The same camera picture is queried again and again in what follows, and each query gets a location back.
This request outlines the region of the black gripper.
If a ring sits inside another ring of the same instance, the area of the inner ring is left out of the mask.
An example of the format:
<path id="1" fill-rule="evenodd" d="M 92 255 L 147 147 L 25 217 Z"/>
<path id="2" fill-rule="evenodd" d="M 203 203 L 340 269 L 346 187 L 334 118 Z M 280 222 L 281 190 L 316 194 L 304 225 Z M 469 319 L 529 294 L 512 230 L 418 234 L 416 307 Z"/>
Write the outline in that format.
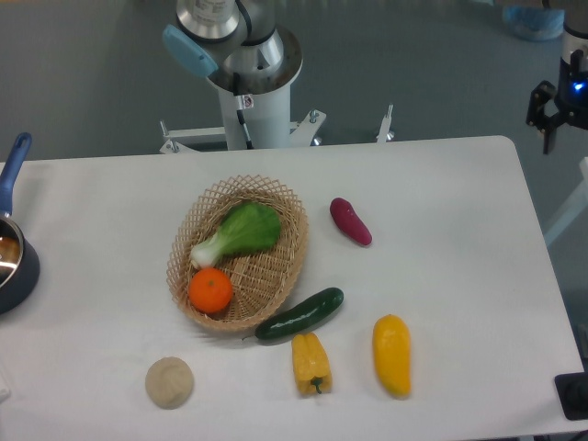
<path id="1" fill-rule="evenodd" d="M 555 103 L 558 110 L 551 116 L 546 114 L 549 102 Z M 587 50 L 575 50 L 568 61 L 560 61 L 557 88 L 542 81 L 530 94 L 526 124 L 542 135 L 544 154 L 554 150 L 557 129 L 564 123 L 587 126 Z"/>

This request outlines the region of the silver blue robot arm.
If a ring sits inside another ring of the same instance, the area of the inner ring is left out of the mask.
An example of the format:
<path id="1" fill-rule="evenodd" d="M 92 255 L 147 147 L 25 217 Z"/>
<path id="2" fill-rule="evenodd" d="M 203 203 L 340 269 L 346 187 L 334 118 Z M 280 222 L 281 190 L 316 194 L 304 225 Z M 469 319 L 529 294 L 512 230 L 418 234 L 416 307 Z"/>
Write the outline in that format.
<path id="1" fill-rule="evenodd" d="M 502 1 L 509 25 L 532 38 L 545 27 L 529 15 L 562 11 L 559 81 L 540 83 L 531 92 L 526 124 L 543 136 L 550 153 L 564 124 L 587 127 L 587 4 L 584 1 Z M 229 150 L 272 149 L 317 144 L 326 116 L 312 110 L 299 123 L 290 119 L 290 87 L 303 56 L 300 43 L 276 22 L 273 1 L 179 1 L 176 23 L 162 35 L 167 52 L 185 70 L 206 79 L 217 91 L 222 114 L 218 130 L 176 130 L 164 140 L 175 143 L 225 139 Z"/>

